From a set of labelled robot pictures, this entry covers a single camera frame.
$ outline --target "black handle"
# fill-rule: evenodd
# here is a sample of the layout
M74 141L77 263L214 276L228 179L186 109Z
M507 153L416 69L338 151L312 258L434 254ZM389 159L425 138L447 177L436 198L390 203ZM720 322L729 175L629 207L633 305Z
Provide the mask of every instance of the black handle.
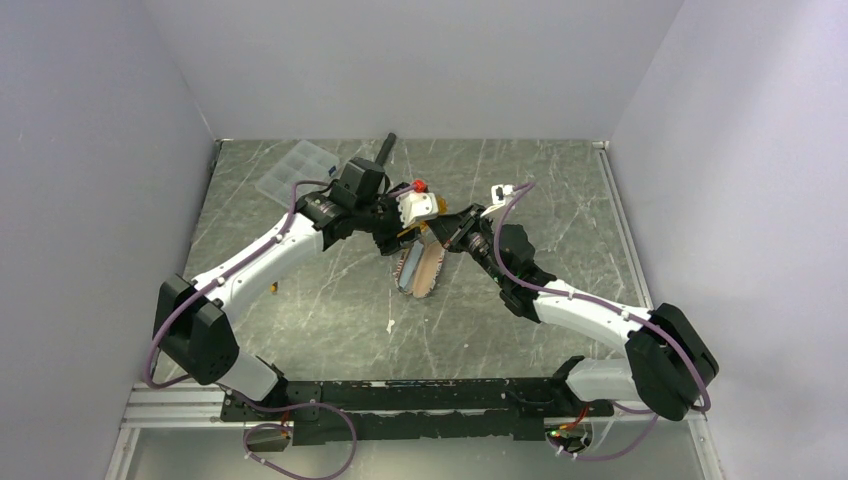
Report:
M383 146L380 147L380 153L377 154L377 158L374 159L374 163L381 167L386 164L386 160L389 159L389 154L392 152L392 147L395 146L395 140L397 140L397 135L394 133L390 133L389 136L383 140Z

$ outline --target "robotic arm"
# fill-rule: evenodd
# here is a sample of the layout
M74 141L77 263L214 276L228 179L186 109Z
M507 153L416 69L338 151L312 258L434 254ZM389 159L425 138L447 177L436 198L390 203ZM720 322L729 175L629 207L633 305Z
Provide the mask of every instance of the robotic arm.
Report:
M370 233L381 254L390 255L414 241L426 221L448 251L469 254L486 271L512 313L571 328L625 357L573 357L566 362L553 378L579 401L639 400L672 420L693 408L718 365L679 309L663 304L648 311L609 302L539 268L524 228L503 225L514 202L526 193L519 192L524 186L493 187L494 206L472 204L450 215L439 214L435 195L423 184L402 183L387 191L382 163L388 149L384 144L375 162L352 159L327 190L300 197L277 225L224 264L191 282L178 275L164 282L155 322L162 351L201 385L226 385L262 407L288 405L282 372L239 349L231 320L285 271L354 231Z

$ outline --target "plastic container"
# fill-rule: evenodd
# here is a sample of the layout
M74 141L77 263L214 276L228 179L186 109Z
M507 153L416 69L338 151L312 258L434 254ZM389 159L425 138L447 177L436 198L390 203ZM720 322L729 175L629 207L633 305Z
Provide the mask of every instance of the plastic container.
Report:
M301 140L256 182L256 189L280 205L291 203L291 188L301 180L329 182L339 169L339 157L321 147ZM317 185L304 185L297 196L320 190Z

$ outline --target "marble tabletop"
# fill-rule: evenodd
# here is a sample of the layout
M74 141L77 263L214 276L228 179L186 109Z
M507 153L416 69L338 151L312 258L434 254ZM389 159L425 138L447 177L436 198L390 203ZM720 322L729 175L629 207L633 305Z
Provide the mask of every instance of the marble tabletop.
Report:
M373 159L381 140L312 140L342 161ZM256 181L297 140L224 142L192 239L185 277L217 266L276 223L284 210ZM386 164L395 181L420 178L450 211L486 205L499 183L537 182L510 215L536 262L575 287L637 305L617 217L591 143L569 140L403 140ZM286 272L234 331L242 349L292 380L547 376L572 355L605 358L576 332L513 316L467 255L448 254L432 295L400 293L369 235L354 234ZM390 331L387 328L394 321ZM167 358L157 379L180 373Z

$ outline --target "white wall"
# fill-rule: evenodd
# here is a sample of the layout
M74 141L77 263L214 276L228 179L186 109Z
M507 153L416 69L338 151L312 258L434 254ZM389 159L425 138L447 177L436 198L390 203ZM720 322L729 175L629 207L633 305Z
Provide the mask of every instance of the white wall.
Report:
M212 150L140 1L0 3L0 477L103 478Z
M145 0L220 138L609 138L682 0Z
M722 371L731 479L848 471L848 4L687 0L612 138L655 301Z

